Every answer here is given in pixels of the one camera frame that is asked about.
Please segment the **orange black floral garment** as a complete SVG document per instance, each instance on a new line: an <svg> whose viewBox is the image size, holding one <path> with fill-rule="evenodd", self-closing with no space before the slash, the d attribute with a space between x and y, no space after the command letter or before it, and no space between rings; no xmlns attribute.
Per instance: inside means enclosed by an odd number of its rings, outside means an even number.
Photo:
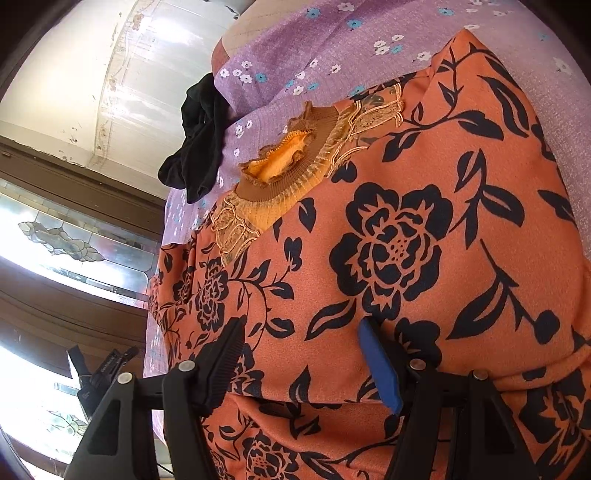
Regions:
<svg viewBox="0 0 591 480"><path fill-rule="evenodd" d="M305 105L240 169L150 283L170 365L245 322L204 423L219 478L384 477L402 427L363 321L441 372L487 372L538 478L589 477L590 263L533 107L471 32Z"/></svg>

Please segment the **stained glass wooden door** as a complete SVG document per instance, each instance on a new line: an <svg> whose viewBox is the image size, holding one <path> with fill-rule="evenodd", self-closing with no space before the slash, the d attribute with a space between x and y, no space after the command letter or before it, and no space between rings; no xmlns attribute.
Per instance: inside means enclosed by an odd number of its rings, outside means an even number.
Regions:
<svg viewBox="0 0 591 480"><path fill-rule="evenodd" d="M49 371L145 348L164 201L1 140L1 343Z"/></svg>

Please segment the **black crumpled garment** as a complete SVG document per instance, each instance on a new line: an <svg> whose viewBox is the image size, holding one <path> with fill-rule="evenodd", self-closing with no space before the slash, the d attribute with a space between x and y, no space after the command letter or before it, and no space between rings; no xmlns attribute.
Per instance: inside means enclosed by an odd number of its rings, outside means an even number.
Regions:
<svg viewBox="0 0 591 480"><path fill-rule="evenodd" d="M180 109L183 143L164 160L157 177L167 187L184 190L187 204L197 203L214 187L228 111L228 102L216 89L211 72L186 91Z"/></svg>

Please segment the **purple floral bed sheet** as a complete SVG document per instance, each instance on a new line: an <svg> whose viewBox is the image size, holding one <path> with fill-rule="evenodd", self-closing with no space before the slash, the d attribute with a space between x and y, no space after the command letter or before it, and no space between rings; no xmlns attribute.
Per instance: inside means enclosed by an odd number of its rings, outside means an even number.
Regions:
<svg viewBox="0 0 591 480"><path fill-rule="evenodd" d="M459 32L492 51L525 93L554 156L590 263L590 89L556 40L520 4L456 1L322 1L259 36L215 82L228 99L218 189L197 229L238 184L242 164L280 142L304 106L331 107L381 83L426 69Z"/></svg>

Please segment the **pink mattress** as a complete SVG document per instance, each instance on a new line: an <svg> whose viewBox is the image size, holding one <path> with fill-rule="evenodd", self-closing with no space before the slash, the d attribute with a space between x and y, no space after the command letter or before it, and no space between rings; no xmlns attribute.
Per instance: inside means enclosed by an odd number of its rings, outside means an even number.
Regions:
<svg viewBox="0 0 591 480"><path fill-rule="evenodd" d="M310 0L253 1L252 5L245 9L213 48L211 54L212 73L216 74L230 57L252 40L263 35L266 30L279 24L291 14L303 11L308 6L311 6Z"/></svg>

